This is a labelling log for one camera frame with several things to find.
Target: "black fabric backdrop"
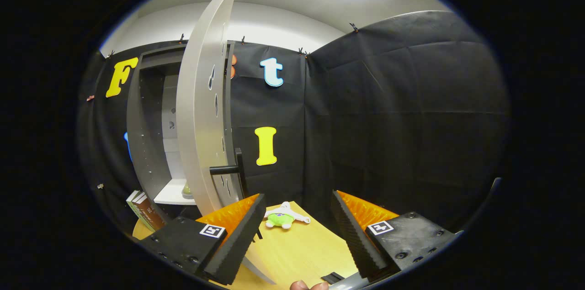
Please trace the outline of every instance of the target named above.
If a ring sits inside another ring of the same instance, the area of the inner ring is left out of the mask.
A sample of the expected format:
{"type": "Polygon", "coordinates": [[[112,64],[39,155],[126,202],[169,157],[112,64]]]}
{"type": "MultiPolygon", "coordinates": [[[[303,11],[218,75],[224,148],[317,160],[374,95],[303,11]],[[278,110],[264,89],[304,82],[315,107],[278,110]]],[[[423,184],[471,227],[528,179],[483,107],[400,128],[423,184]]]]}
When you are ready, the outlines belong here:
{"type": "Polygon", "coordinates": [[[232,130],[234,148],[242,149],[250,194],[265,193],[266,204],[284,201],[303,204],[304,95],[306,59],[295,51],[261,44],[236,44],[238,59],[232,79],[232,130]],[[282,86],[266,84],[260,62],[276,58],[282,64],[282,86]],[[273,127],[272,165],[257,165],[258,137],[254,130],[273,127]]]}
{"type": "MultiPolygon", "coordinates": [[[[140,188],[123,140],[132,72],[105,98],[113,66],[159,42],[96,56],[80,92],[80,151],[90,187],[125,232],[125,199],[140,188]],[[96,98],[86,102],[85,98],[96,98]],[[104,184],[102,190],[97,184],[104,184]]],[[[295,201],[338,233],[329,209],[342,190],[402,214],[418,211],[456,232],[487,192],[503,149],[503,79],[481,38],[453,13],[426,11],[360,28],[311,53],[235,44],[231,86],[234,147],[251,194],[295,201]],[[280,87],[260,61],[282,64],[280,87]],[[258,127],[274,127],[273,165],[259,166],[258,127]]]]}
{"type": "Polygon", "coordinates": [[[458,231],[491,185],[508,105],[486,45],[455,14],[360,28],[309,55],[304,206],[336,229],[331,190],[458,231]]]}

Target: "letter cutout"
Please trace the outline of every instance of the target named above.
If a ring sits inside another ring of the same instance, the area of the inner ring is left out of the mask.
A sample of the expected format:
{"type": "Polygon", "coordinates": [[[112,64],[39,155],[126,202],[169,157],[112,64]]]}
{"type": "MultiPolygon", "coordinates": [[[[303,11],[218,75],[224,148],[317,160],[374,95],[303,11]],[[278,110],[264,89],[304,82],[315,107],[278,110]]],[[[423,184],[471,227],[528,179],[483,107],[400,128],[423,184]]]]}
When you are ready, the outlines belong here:
{"type": "Polygon", "coordinates": [[[120,85],[125,84],[130,75],[130,68],[135,68],[138,64],[138,57],[121,61],[113,66],[112,81],[110,82],[110,88],[106,91],[106,97],[112,97],[120,94],[122,91],[120,85]]]}
{"type": "Polygon", "coordinates": [[[124,140],[126,141],[126,145],[128,145],[128,155],[130,156],[130,161],[132,161],[132,155],[130,154],[130,142],[128,142],[128,132],[124,132],[124,140]]]}
{"type": "Polygon", "coordinates": [[[258,136],[259,142],[259,157],[256,161],[257,165],[275,164],[276,157],[272,149],[272,138],[276,134],[276,129],[272,127],[261,127],[254,130],[254,134],[258,136]]]}
{"type": "Polygon", "coordinates": [[[284,80],[276,74],[276,70],[282,70],[282,64],[276,63],[276,58],[265,59],[260,62],[260,66],[264,67],[264,80],[267,84],[273,87],[282,86],[284,80]]]}

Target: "plush toy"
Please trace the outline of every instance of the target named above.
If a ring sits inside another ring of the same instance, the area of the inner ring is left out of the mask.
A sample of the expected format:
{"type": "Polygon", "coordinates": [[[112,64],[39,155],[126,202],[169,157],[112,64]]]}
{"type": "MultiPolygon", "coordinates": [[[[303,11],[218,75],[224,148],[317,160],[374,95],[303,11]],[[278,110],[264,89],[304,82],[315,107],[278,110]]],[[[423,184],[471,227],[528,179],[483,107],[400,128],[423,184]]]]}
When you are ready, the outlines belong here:
{"type": "Polygon", "coordinates": [[[289,229],[293,225],[293,221],[304,221],[309,224],[311,218],[299,215],[291,210],[291,205],[288,202],[283,202],[280,207],[266,211],[264,218],[268,217],[266,227],[280,226],[284,229],[289,229]]]}

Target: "shelf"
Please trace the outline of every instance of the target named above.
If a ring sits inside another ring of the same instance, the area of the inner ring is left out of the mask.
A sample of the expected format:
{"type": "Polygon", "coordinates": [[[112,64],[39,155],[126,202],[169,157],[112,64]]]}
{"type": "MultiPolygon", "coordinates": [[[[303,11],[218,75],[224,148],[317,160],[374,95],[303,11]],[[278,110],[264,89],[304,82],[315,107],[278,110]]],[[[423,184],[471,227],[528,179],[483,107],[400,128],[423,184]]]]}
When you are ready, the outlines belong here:
{"type": "Polygon", "coordinates": [[[166,205],[196,205],[195,199],[183,198],[181,191],[185,186],[185,183],[186,179],[171,179],[170,182],[160,190],[156,198],[154,198],[154,202],[166,205]]]}

